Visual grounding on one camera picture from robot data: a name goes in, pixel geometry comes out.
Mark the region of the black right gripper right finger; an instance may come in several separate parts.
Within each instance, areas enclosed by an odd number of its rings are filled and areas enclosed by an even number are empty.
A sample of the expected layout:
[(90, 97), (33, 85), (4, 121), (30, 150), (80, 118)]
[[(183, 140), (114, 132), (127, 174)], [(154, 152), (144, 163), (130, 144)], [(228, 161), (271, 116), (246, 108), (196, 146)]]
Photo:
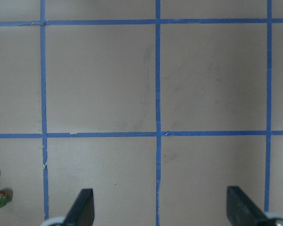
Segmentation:
[(226, 215), (232, 226), (273, 226), (261, 209), (238, 186), (228, 186)]

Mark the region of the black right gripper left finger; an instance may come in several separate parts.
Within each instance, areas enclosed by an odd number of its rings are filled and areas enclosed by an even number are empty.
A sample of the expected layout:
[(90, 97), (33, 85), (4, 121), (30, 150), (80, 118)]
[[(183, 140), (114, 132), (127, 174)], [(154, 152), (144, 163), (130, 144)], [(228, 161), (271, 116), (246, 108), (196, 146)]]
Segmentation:
[(93, 189), (82, 189), (66, 215), (64, 226), (92, 226), (95, 219)]

